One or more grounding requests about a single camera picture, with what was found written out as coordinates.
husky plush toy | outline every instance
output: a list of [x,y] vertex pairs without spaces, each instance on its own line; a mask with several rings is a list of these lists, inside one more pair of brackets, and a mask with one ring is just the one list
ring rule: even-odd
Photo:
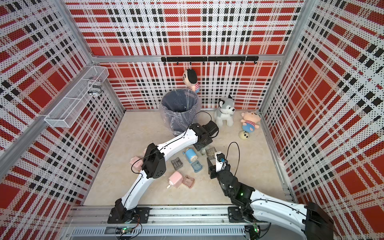
[[215,120],[218,127],[223,126],[223,120],[227,121],[227,126],[233,125],[233,114],[235,113],[235,101],[231,95],[228,98],[222,99],[218,102],[218,108],[215,111]]

gray trash bin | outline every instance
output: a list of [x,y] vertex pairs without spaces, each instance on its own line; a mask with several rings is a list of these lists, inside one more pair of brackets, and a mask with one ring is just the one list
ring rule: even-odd
[[194,116],[200,109],[201,100],[190,89],[167,92],[160,103],[160,113],[164,123],[175,136],[183,133],[191,122],[197,122]]

perforated wall panel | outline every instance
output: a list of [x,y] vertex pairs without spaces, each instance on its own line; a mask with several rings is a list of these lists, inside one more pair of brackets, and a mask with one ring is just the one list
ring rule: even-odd
[[277,67],[276,61],[254,63],[103,63],[113,89],[126,109],[157,109],[162,96],[186,88],[182,74],[196,71],[202,108],[215,108],[228,94],[237,109],[258,109]]
[[0,183],[0,239],[57,239],[71,207],[85,200],[121,116],[103,91],[70,129],[43,130]]
[[51,1],[0,4],[0,155],[88,63]]
[[384,238],[384,1],[317,1],[265,112],[299,202]]
[[302,1],[65,0],[92,53],[281,54]]

yellow plush ball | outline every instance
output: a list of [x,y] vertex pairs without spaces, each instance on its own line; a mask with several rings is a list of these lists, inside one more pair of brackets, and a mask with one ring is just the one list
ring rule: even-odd
[[240,132],[239,132],[239,137],[240,137],[240,139],[242,139],[242,140],[246,140],[246,139],[248,139],[248,137],[249,137],[249,133],[246,132],[246,131],[240,131]]

hanging plush doll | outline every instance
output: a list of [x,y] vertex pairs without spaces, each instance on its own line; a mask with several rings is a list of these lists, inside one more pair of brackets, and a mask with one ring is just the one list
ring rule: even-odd
[[187,69],[183,73],[183,82],[195,93],[200,91],[200,85],[197,82],[197,75],[195,70]]

